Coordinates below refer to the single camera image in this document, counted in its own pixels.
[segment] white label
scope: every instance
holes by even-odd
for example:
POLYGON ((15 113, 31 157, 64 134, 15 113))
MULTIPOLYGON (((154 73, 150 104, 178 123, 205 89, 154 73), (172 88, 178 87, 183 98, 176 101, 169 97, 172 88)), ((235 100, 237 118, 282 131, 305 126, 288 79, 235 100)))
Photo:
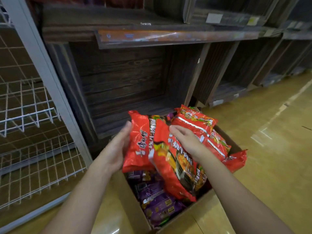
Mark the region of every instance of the white label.
POLYGON ((270 37, 274 32, 274 29, 267 30, 266 33, 263 35, 263 37, 270 37))
POLYGON ((217 100, 217 101, 213 102, 213 106, 217 106, 217 105, 222 104, 222 103, 223 103, 223 99, 217 100))
POLYGON ((249 18, 249 21, 248 21, 247 25, 249 25, 249 26, 256 26, 259 19, 260 19, 260 17, 252 16, 252 17, 249 18))
POLYGON ((287 29, 292 29, 292 28, 294 28, 294 26, 296 25, 296 21, 292 21, 290 24, 289 24, 289 26, 287 27, 287 29))
POLYGON ((219 24, 221 22, 223 14, 213 14, 209 13, 206 19, 206 23, 209 24, 219 24))
POLYGON ((296 25, 296 29, 299 29, 301 26, 303 25, 303 22, 302 21, 300 21, 300 22, 298 22, 298 24, 296 25))

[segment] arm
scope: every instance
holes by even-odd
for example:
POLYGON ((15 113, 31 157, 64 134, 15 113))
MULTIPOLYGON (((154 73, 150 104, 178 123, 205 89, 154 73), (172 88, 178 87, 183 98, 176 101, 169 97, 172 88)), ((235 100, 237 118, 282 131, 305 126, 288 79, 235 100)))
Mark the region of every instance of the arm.
POLYGON ((131 123, 127 122, 91 164, 80 183, 41 234, 91 233, 106 185, 111 175, 123 164, 123 152, 128 147, 130 131, 131 123))
POLYGON ((170 126, 170 132, 204 168, 228 219, 238 234, 293 233, 279 217, 253 195, 188 129, 170 126))

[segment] shiny floor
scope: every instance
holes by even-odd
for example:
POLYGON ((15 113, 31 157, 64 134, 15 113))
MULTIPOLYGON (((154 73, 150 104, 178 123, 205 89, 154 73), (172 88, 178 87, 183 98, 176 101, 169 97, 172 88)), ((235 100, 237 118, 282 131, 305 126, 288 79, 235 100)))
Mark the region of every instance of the shiny floor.
MULTIPOLYGON (((248 150, 235 176, 295 233, 310 233, 312 222, 312 74, 258 88, 247 97, 203 112, 248 150)), ((11 233, 38 233, 59 208, 11 233)), ((116 192, 109 185, 93 234, 133 233, 116 192)), ((192 211, 166 233, 235 233, 217 197, 192 211)))

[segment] forearm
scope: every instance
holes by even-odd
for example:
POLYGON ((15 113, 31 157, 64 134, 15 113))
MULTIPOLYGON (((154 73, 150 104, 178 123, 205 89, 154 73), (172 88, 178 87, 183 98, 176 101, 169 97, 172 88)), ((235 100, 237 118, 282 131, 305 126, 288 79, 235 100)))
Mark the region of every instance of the forearm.
POLYGON ((208 150, 200 160, 233 229, 242 233, 293 233, 208 150))
POLYGON ((111 172, 93 163, 43 234, 91 233, 111 172))

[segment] cardboard box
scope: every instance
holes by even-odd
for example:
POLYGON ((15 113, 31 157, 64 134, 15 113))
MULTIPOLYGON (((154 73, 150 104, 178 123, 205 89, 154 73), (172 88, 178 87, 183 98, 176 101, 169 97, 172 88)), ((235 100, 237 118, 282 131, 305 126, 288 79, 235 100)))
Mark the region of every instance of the cardboard box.
MULTIPOLYGON (((214 129, 225 139, 228 145, 232 146, 229 155, 238 153, 242 150, 222 129, 220 129, 220 127, 216 125, 214 129)), ((202 202, 212 200, 213 196, 216 195, 213 189, 209 190, 206 194, 200 197, 197 202, 187 207, 183 212, 181 212, 168 223, 166 223, 160 230, 153 231, 124 174, 121 171, 115 173, 112 177, 112 182, 115 189, 117 190, 121 204, 123 205, 124 211, 128 216, 128 219, 135 234, 162 233, 166 228, 172 225, 172 223, 178 221, 181 216, 189 214, 192 209, 202 206, 202 202)))

